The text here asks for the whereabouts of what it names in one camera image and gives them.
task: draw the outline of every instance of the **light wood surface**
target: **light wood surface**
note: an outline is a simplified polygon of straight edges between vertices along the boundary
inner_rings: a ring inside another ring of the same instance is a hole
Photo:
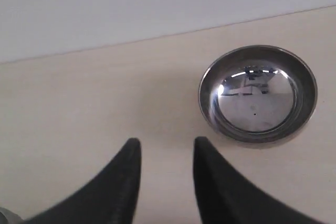
[[[336,219],[336,7],[108,48],[0,65],[0,205],[26,218],[91,179],[128,137],[143,146],[135,223],[199,223],[193,139],[206,135],[245,176],[281,201]],[[197,103],[208,65],[269,44],[316,75],[317,109],[293,140],[237,144],[214,133]]]

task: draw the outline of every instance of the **beige table surface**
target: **beige table surface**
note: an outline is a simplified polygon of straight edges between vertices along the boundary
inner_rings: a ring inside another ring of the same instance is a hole
[[[0,205],[24,218],[73,193],[128,137],[143,146],[135,223],[199,223],[193,139],[208,136],[252,182],[336,222],[336,7],[0,65]],[[317,109],[292,141],[253,148],[226,140],[197,103],[208,65],[269,44],[316,75]]]

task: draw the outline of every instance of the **white wall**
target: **white wall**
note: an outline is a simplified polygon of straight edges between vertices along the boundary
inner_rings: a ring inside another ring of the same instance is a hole
[[[336,0],[0,0],[0,62],[336,4]]]

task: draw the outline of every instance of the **stainless steel bowl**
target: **stainless steel bowl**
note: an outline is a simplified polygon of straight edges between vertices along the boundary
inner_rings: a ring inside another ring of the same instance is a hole
[[[207,122],[242,142],[288,137],[311,117],[317,102],[312,71],[298,56],[273,46],[247,46],[206,70],[198,100]]]

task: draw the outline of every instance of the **metal bowl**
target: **metal bowl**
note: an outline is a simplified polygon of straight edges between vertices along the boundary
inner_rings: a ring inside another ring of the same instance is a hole
[[[247,46],[206,70],[198,101],[216,131],[238,141],[267,143],[288,137],[310,119],[317,84],[307,64],[273,46]]]

